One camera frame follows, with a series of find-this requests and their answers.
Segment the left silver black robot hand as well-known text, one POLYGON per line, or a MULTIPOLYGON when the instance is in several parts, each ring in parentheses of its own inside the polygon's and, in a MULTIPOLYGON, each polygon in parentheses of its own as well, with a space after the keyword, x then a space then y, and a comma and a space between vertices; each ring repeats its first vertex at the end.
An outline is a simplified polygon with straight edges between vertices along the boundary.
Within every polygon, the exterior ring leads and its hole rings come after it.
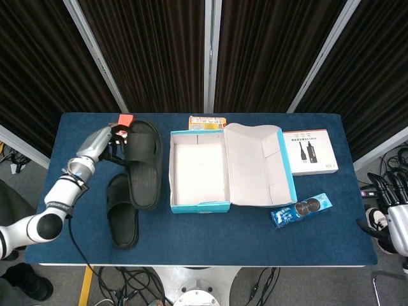
POLYGON ((76 152, 76 157, 86 157, 94 163, 106 160, 124 166, 125 160, 116 155, 117 144, 120 143, 122 149, 125 146, 123 136, 118 135, 119 131, 130 132, 129 127, 116 124, 114 126, 103 127, 89 135, 76 152))

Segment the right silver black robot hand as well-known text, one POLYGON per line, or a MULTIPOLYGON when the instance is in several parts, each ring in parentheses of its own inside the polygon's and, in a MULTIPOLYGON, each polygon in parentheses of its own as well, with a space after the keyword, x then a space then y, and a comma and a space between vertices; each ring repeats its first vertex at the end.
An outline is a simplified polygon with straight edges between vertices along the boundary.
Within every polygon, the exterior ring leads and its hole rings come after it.
POLYGON ((403 171, 386 171, 382 177, 367 173, 378 195, 378 208, 366 211, 366 221, 358 219, 363 232, 375 238, 386 252, 407 257, 407 175, 403 171))

